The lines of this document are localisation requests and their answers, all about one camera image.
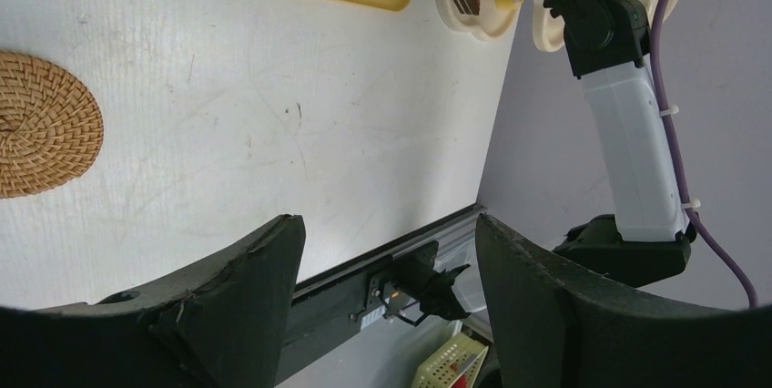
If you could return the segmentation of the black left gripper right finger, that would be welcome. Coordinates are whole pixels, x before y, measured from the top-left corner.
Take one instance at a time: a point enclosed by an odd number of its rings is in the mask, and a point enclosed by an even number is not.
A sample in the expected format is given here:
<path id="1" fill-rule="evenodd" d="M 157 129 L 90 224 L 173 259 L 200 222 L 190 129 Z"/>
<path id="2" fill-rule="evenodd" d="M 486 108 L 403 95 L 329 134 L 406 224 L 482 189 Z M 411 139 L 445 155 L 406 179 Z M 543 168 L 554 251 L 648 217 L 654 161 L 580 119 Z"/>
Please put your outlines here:
<path id="1" fill-rule="evenodd" d="M 612 281 L 482 214 L 475 243 L 507 387 L 768 387 L 771 310 Z"/>

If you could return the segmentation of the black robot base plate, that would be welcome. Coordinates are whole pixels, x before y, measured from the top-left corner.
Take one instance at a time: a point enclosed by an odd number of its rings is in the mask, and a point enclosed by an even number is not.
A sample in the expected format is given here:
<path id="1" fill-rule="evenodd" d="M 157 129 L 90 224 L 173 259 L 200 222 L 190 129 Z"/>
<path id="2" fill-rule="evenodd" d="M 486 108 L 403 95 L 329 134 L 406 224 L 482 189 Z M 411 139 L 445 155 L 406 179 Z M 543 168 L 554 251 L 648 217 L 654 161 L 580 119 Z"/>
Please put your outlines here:
<path id="1" fill-rule="evenodd" d="M 482 310 L 473 243 L 483 211 L 471 205 L 298 284 L 276 382 L 386 322 L 417 332 Z M 361 318 L 380 306 L 383 319 L 361 331 Z"/>

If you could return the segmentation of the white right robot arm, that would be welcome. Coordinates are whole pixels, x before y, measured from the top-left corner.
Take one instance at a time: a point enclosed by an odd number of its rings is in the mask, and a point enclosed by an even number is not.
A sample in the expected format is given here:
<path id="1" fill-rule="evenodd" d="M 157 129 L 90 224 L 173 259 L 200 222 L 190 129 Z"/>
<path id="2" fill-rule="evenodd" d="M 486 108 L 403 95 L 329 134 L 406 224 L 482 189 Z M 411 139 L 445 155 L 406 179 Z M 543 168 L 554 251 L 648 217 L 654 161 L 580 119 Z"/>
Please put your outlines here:
<path id="1" fill-rule="evenodd" d="M 543 0 L 564 21 L 572 72 L 592 109 L 615 211 L 570 230 L 557 253 L 638 288 L 680 274 L 695 238 L 680 204 L 639 0 Z"/>

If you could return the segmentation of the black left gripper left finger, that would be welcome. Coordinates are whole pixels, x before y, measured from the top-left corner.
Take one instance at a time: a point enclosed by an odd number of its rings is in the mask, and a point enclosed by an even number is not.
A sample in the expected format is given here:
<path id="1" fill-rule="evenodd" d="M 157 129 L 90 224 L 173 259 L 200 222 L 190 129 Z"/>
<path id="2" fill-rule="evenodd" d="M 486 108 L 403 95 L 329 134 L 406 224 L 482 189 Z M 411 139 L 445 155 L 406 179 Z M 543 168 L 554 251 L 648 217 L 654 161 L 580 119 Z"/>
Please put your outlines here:
<path id="1" fill-rule="evenodd" d="M 305 225 L 280 215 L 104 300 L 1 310 L 4 387 L 271 387 Z"/>

